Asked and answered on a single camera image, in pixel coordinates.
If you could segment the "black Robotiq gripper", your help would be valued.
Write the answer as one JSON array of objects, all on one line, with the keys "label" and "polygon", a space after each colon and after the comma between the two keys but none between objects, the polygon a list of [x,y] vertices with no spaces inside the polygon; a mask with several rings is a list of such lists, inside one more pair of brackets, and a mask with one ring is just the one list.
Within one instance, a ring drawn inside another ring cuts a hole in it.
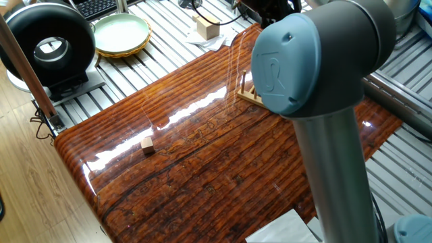
[{"label": "black Robotiq gripper", "polygon": [[300,13],[301,9],[301,0],[261,0],[258,10],[261,27],[266,28],[290,14]]}]

